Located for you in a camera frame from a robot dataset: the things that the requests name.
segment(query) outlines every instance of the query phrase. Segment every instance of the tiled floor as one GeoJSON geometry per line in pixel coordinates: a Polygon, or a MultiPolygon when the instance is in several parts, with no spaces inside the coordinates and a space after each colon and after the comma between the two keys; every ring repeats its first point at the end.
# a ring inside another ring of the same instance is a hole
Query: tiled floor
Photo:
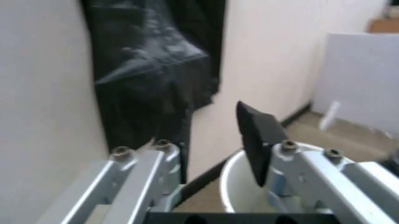
{"type": "MultiPolygon", "coordinates": [[[[292,140],[339,149],[355,161],[373,161],[387,155],[398,142],[381,131],[338,120],[328,131],[317,128],[321,116],[309,112],[287,128],[292,140]]],[[[178,206],[177,212],[223,212],[219,180],[178,206]]]]}

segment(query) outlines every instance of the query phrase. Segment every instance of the black trash bag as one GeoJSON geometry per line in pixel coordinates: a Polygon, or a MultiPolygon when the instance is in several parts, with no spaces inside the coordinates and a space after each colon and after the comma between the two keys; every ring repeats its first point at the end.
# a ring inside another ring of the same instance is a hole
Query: black trash bag
{"type": "Polygon", "coordinates": [[[84,0],[83,8],[110,150],[170,140],[185,183],[192,112],[214,93],[208,54],[177,30],[163,0],[84,0]]]}
{"type": "Polygon", "coordinates": [[[210,56],[212,93],[219,90],[225,0],[166,0],[179,31],[210,56]]]}

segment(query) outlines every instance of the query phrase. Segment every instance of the cardboard box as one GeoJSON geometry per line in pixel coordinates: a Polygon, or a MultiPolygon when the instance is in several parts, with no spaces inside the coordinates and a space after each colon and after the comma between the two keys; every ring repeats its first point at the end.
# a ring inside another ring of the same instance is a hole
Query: cardboard box
{"type": "Polygon", "coordinates": [[[369,33],[399,33],[399,19],[378,19],[369,24],[369,33]]]}

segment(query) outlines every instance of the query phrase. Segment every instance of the white panel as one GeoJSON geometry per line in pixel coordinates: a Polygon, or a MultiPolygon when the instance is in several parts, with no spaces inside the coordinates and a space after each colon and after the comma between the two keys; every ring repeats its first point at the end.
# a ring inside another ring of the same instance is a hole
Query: white panel
{"type": "Polygon", "coordinates": [[[313,110],[399,137],[399,35],[331,34],[313,110]]]}
{"type": "Polygon", "coordinates": [[[36,220],[107,151],[75,0],[0,7],[0,223],[36,220]]]}

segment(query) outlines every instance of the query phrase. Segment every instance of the beige wall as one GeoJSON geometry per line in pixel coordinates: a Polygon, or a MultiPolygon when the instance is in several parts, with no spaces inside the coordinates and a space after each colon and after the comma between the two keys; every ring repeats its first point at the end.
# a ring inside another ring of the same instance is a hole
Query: beige wall
{"type": "Polygon", "coordinates": [[[78,1],[0,7],[0,223],[36,220],[107,157],[78,1]]]}
{"type": "Polygon", "coordinates": [[[309,102],[327,32],[362,32],[385,0],[230,0],[221,92],[195,113],[189,179],[241,145],[240,99],[282,120],[309,102]]]}

